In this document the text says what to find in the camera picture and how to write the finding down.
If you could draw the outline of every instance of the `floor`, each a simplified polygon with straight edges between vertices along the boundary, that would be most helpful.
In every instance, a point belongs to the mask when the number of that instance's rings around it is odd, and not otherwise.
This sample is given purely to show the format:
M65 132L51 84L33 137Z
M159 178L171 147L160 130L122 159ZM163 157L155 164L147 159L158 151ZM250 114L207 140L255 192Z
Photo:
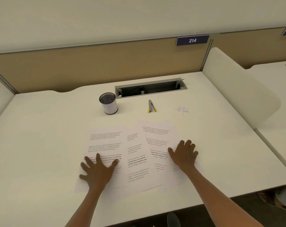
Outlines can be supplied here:
M233 201L258 220L264 227L286 227L286 211L265 204L256 193L233 198ZM204 205L174 211L182 227L215 227ZM113 225L113 227L167 227L166 213L135 221Z

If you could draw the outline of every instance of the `desk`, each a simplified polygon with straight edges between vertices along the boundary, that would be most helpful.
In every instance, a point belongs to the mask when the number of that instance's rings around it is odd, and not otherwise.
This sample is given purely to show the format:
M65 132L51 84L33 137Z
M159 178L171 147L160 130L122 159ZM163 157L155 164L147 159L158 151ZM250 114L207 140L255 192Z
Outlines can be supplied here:
M281 98L281 108L256 132L286 166L286 62L259 64L247 71Z
M106 115L99 103L114 86L184 78L187 90L117 99ZM157 108L148 113L148 100ZM189 113L177 112L187 107ZM0 117L0 226L64 226L85 194L75 194L84 140L93 127L134 126L168 119L199 151L203 175L228 197L286 184L286 168L202 72L85 86L71 92L16 95ZM101 227L202 204L189 180L167 193L155 188L104 204Z

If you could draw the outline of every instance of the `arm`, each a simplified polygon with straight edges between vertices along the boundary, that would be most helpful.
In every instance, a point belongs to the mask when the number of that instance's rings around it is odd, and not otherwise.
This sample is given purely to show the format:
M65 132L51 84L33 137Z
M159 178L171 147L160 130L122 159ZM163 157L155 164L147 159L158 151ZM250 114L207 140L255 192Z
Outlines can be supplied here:
M84 159L86 160L89 167L84 163L81 163L81 167L87 173L87 175L81 174L79 177L87 181L89 185L89 191L65 227L90 226L98 199L106 184L110 181L114 169L119 161L116 159L112 162L110 167L106 167L102 163L98 153L96 156L96 164L94 164L87 156L85 156Z
M253 217L217 189L195 167L194 161L198 155L195 145L188 140L180 141L176 151L168 149L170 157L176 165L188 176L216 227L262 227Z

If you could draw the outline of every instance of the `hand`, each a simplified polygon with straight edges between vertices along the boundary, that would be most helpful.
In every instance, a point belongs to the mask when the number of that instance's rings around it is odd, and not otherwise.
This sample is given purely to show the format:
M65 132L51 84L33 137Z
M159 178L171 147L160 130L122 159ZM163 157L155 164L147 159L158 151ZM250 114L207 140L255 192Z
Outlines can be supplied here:
M169 155L173 162L188 175L195 167L194 161L197 158L198 152L194 151L196 145L192 144L190 140L181 140L174 152L170 147L168 148Z
M87 156L85 156L84 159L89 167L85 165L85 163L81 163L80 165L87 175L81 174L79 177L87 181L89 189L97 189L102 192L106 184L110 181L119 160L114 160L110 167L106 167L101 161L99 153L96 155L96 164Z

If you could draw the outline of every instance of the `white pen holder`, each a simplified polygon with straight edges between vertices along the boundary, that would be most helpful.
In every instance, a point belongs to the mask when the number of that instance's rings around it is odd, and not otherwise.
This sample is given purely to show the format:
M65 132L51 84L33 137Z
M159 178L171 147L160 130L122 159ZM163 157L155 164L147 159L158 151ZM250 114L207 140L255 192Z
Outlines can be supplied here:
M116 102L116 95L111 92L102 94L99 97L100 103L102 103L103 110L106 114L112 115L118 111L118 105Z

